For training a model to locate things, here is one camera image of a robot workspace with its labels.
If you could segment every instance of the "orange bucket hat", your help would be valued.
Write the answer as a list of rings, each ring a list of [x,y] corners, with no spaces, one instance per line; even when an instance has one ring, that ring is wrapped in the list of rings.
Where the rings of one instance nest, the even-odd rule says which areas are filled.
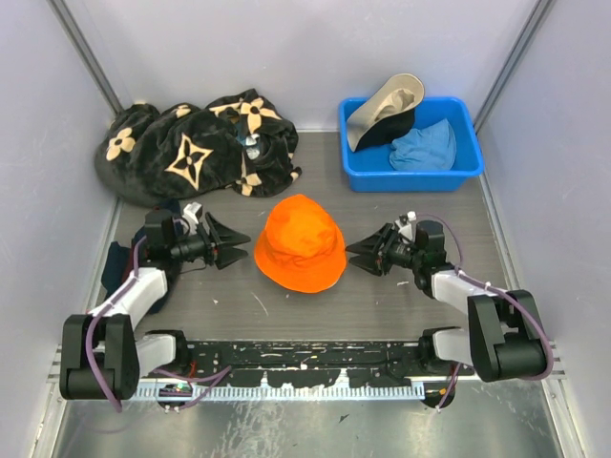
[[[323,207],[300,194],[269,214],[255,262],[286,289],[318,293],[333,286],[346,268],[344,237]]]

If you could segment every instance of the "blue bin rim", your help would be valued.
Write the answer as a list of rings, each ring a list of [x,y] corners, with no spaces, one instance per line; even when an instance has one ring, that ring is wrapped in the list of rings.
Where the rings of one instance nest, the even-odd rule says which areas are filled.
[[[346,106],[348,103],[352,102],[365,102],[369,100],[367,97],[349,97],[340,103],[339,115],[340,115],[340,137],[342,142],[342,165],[344,166],[344,172],[346,172],[351,177],[478,177],[484,172],[484,160],[483,155],[481,153],[481,148],[479,147],[479,141],[477,140],[477,135],[475,134],[475,129],[473,123],[469,124],[469,137],[471,138],[472,143],[475,145],[475,154],[477,155],[477,168],[475,170],[446,170],[446,171],[401,171],[401,170],[391,170],[386,172],[356,172],[350,168],[348,165],[348,154],[355,154],[350,150],[348,146],[348,137],[347,137],[347,119],[344,117],[344,112],[346,111]],[[445,100],[452,101],[456,103],[460,110],[462,110],[465,119],[471,119],[469,115],[469,110],[467,109],[467,105],[458,97],[424,97],[424,101],[434,101],[434,100]]]

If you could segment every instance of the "gray tabletop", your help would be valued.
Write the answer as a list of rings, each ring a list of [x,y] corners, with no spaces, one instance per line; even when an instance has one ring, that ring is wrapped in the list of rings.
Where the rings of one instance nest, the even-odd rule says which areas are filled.
[[[302,134],[295,162],[304,175],[276,198],[244,198],[223,190],[198,201],[253,239],[273,206],[298,193],[333,215],[346,243],[408,210],[437,214],[459,236],[465,269],[503,285],[476,180],[451,194],[352,193],[332,133]],[[116,238],[127,244],[146,212],[126,205]],[[246,249],[252,253],[253,243]],[[456,260],[449,239],[447,249]],[[165,308],[146,317],[138,333],[176,328],[188,339],[414,340],[428,327],[464,324],[464,317],[426,298],[412,284],[411,273],[396,267],[377,278],[349,266],[330,290],[303,295],[270,281],[250,257],[220,272],[210,268],[181,276]],[[125,426],[112,435],[92,432],[92,427]],[[117,415],[108,403],[72,402],[53,456],[552,458],[560,451],[539,383],[461,381],[453,404],[441,414],[420,402],[264,401],[204,402],[180,415],[163,415],[155,403],[128,402],[126,412]]]
[[[295,163],[303,176],[275,198],[245,198],[221,190],[198,198],[220,222],[256,240],[281,199],[305,194],[323,205],[353,243],[408,210],[444,218],[464,247],[472,275],[503,285],[504,279],[477,180],[450,194],[362,194],[350,191],[335,133],[301,134]],[[125,205],[116,238],[128,244],[147,209]],[[457,260],[450,237],[447,249]],[[412,284],[411,272],[395,267],[384,278],[348,266],[330,290],[316,295],[286,291],[264,276],[252,258],[222,271],[209,268],[179,278],[171,300],[146,317],[138,333],[155,328],[184,330],[189,339],[417,339],[427,327],[462,325],[452,307],[428,299]],[[200,264],[185,264],[184,270]]]

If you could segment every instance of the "blue plastic bin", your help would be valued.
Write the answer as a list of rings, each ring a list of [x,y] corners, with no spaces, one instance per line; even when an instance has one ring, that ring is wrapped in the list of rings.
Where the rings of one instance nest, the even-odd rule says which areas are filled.
[[[390,166],[390,145],[353,153],[348,146],[346,121],[367,101],[348,98],[340,105],[342,161],[350,188],[357,193],[391,192],[450,192],[458,189],[467,178],[484,171],[475,130],[464,102],[454,97],[427,97],[416,107],[416,129],[424,129],[447,118],[456,137],[456,160],[447,171],[397,171]]]

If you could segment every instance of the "white wall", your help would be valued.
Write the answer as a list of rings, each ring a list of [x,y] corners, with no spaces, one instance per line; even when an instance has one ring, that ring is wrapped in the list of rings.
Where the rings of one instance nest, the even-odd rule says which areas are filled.
[[[301,129],[412,72],[473,116],[535,0],[68,0],[122,103],[256,87]]]
[[[111,113],[47,2],[3,2],[0,61],[0,455],[22,457],[111,215],[93,166]]]
[[[558,343],[593,456],[609,456],[611,3],[557,2],[480,132],[523,283]]]

